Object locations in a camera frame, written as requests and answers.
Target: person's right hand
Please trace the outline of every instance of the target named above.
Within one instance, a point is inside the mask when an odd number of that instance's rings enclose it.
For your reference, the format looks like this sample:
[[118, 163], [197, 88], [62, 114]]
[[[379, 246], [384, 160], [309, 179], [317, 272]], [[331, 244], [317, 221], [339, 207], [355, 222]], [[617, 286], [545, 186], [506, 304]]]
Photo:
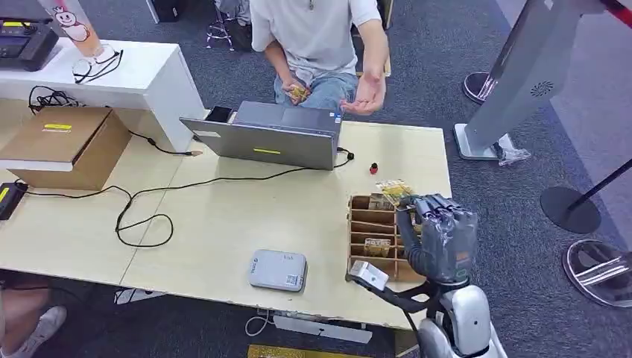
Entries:
[[283, 92], [290, 98], [293, 105], [297, 105], [302, 101], [305, 101], [307, 97], [312, 94], [309, 91], [309, 87], [303, 86], [296, 78], [289, 78], [283, 81], [281, 86]]

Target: wooden organizer box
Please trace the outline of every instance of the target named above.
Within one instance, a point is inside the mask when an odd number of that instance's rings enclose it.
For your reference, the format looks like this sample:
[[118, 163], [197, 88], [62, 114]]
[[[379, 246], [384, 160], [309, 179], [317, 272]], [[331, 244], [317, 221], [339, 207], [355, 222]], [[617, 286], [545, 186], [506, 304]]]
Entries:
[[[390, 280], [399, 282], [423, 282], [408, 264], [404, 246], [395, 224], [395, 210], [369, 210], [369, 196], [352, 196], [349, 201], [349, 250], [347, 272], [356, 260], [367, 261], [388, 274]], [[387, 257], [364, 256], [364, 240], [389, 239], [391, 247]]]

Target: snack package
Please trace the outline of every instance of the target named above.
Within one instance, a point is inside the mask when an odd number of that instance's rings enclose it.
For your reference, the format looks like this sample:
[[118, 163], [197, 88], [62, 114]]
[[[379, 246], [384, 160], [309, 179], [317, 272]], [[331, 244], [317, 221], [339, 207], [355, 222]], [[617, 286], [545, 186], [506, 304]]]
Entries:
[[292, 86], [292, 91], [285, 92], [289, 97], [296, 99], [300, 102], [303, 102], [307, 99], [309, 92], [305, 88], [301, 88], [299, 86]]
[[369, 197], [369, 210], [395, 210], [395, 207], [383, 194], [371, 194]]
[[364, 240], [364, 255], [373, 257], [387, 257], [388, 250], [391, 248], [389, 239], [371, 239]]
[[399, 207], [399, 200], [402, 198], [414, 195], [413, 189], [400, 179], [380, 181], [376, 185], [395, 207]]

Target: black device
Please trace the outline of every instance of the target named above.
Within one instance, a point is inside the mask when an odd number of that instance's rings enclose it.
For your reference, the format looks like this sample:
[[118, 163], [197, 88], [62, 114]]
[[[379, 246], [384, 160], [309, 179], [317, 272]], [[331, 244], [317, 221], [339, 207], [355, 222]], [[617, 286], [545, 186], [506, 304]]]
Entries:
[[59, 39], [51, 21], [0, 17], [0, 69], [40, 70]]
[[211, 113], [204, 119], [207, 122], [228, 123], [232, 108], [214, 106]]
[[24, 183], [3, 183], [0, 185], [0, 220], [8, 220], [18, 206], [28, 185]]
[[156, 15], [161, 22], [176, 22], [186, 7], [186, 0], [151, 0], [151, 2], [154, 3]]

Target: plastic bag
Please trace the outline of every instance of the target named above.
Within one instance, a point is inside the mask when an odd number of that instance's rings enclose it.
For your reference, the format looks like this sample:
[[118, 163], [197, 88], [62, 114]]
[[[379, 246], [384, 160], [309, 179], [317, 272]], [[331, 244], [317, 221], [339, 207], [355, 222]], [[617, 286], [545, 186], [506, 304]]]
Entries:
[[518, 149], [518, 148], [503, 148], [497, 142], [493, 145], [496, 150], [496, 155], [498, 156], [498, 165], [499, 166], [508, 166], [515, 162], [519, 162], [522, 160], [527, 160], [531, 157], [531, 153], [526, 149]]

